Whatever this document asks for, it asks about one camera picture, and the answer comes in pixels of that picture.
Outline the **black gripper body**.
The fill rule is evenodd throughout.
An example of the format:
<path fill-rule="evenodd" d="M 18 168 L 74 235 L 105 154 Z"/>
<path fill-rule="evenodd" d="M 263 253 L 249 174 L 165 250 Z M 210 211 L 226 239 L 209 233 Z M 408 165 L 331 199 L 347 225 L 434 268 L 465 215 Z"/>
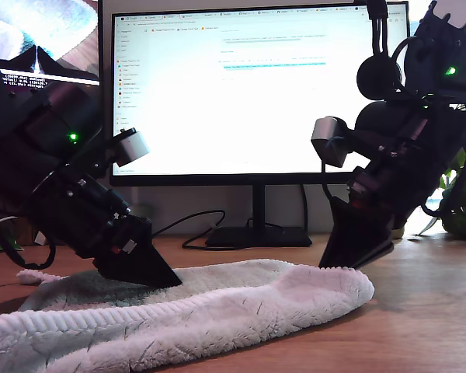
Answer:
<path fill-rule="evenodd" d="M 143 269 L 152 263 L 151 222 L 88 174 L 68 167 L 42 182 L 42 233 L 70 246 L 98 269 Z"/>
<path fill-rule="evenodd" d="M 349 180 L 350 212 L 373 230 L 405 225 L 431 193 L 431 154 L 381 153 Z"/>

